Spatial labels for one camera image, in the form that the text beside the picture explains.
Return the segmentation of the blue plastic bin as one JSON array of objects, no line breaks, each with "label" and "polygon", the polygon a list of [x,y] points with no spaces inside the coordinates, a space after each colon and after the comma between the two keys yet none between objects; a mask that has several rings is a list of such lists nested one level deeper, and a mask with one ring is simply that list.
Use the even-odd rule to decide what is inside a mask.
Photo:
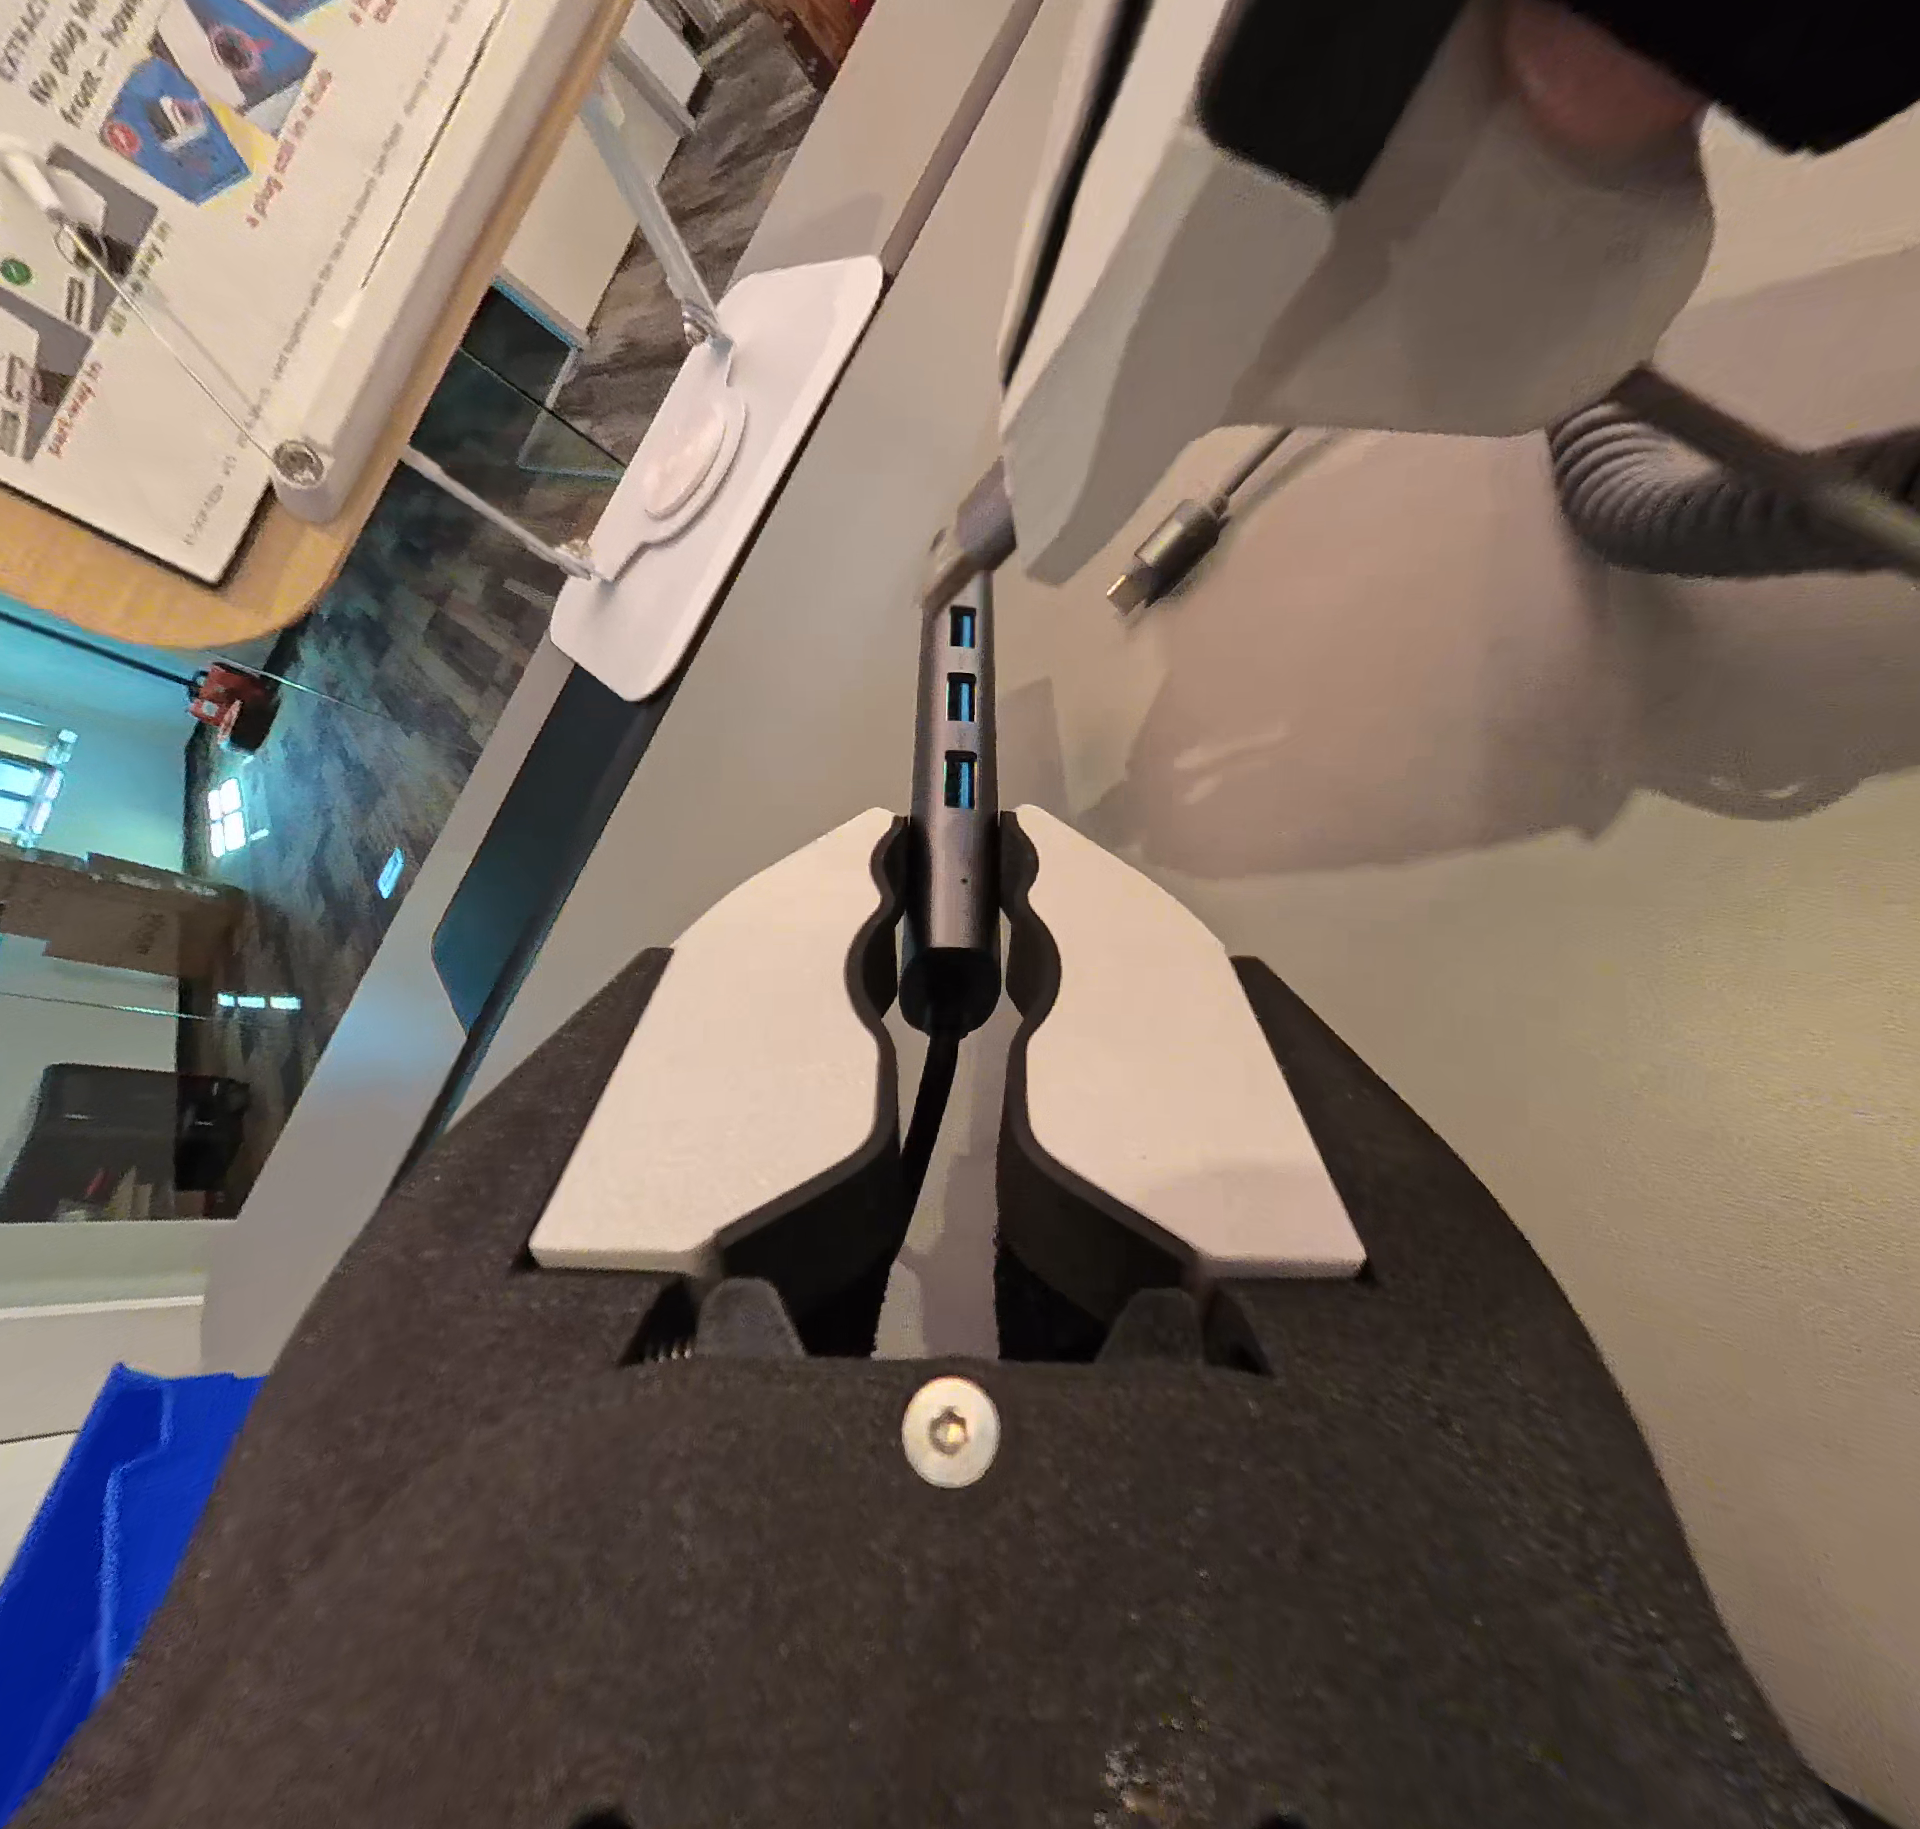
[{"label": "blue plastic bin", "polygon": [[0,1584],[4,1823],[155,1624],[256,1397],[261,1375],[103,1375]]}]

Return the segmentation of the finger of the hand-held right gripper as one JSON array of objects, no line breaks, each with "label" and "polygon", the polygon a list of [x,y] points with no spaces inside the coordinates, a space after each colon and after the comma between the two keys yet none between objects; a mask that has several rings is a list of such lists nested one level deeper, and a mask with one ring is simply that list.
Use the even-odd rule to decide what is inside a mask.
[{"label": "finger of the hand-held right gripper", "polygon": [[1128,0],[1068,230],[996,387],[996,469],[1033,584],[1068,584],[1223,424],[1258,346],[1329,255],[1329,198],[1223,150],[1209,62],[1241,0]]},{"label": "finger of the hand-held right gripper", "polygon": [[1089,135],[1101,132],[1098,109],[1109,62],[1128,53],[1118,31],[1128,23],[1128,0],[1075,0],[1068,11],[1068,43],[1049,86],[1049,123],[1047,123],[1047,154],[1038,154],[1038,179],[1033,179],[1033,206],[1019,230],[1019,266],[1010,266],[1010,289],[1007,289],[1007,318],[996,318],[996,387],[1010,387],[1019,358],[1038,333],[1049,271],[1055,271],[1055,246],[1068,230],[1068,195],[1083,179],[1089,160]]}]

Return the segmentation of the small red object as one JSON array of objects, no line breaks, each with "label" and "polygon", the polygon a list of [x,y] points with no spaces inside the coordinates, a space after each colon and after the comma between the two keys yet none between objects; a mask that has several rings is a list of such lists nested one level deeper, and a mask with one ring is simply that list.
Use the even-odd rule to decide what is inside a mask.
[{"label": "small red object", "polygon": [[205,664],[185,677],[185,720],[230,750],[261,750],[279,720],[279,678],[261,671]]}]

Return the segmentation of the printed instruction sheet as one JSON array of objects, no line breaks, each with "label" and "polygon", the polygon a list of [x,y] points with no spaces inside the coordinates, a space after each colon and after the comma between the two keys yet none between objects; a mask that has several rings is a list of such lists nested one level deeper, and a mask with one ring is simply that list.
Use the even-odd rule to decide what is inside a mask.
[{"label": "printed instruction sheet", "polygon": [[199,587],[329,525],[610,0],[0,0],[4,497]]}]

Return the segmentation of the person's right hand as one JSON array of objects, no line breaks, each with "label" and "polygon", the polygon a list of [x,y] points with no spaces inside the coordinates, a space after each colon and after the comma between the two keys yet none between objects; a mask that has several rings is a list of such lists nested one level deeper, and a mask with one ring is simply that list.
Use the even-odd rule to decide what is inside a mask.
[{"label": "person's right hand", "polygon": [[1696,135],[1710,109],[1669,62],[1638,59],[1565,0],[1502,0],[1500,62],[1540,135],[1604,160]]}]

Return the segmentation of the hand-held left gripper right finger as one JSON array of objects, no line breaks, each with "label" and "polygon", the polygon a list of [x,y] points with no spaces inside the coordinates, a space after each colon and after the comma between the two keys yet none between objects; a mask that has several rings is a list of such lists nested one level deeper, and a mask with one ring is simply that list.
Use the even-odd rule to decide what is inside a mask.
[{"label": "hand-held left gripper right finger", "polygon": [[1019,801],[996,822],[996,1235],[1049,1283],[1358,1280],[1361,1240],[1217,932]]}]

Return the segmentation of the grey usb hub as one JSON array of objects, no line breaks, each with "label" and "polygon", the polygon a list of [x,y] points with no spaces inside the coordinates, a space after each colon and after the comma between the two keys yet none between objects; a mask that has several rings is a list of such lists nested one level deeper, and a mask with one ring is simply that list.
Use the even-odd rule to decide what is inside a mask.
[{"label": "grey usb hub", "polygon": [[990,574],[921,620],[904,1018],[971,1039],[996,1007],[996,693]]}]

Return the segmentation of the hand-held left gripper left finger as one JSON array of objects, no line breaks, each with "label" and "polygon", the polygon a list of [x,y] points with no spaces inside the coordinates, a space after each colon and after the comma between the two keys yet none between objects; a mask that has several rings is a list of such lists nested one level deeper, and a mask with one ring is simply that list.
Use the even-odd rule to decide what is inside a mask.
[{"label": "hand-held left gripper left finger", "polygon": [[677,932],[533,1226],[544,1271],[722,1271],[904,1132],[892,844],[855,811]]}]

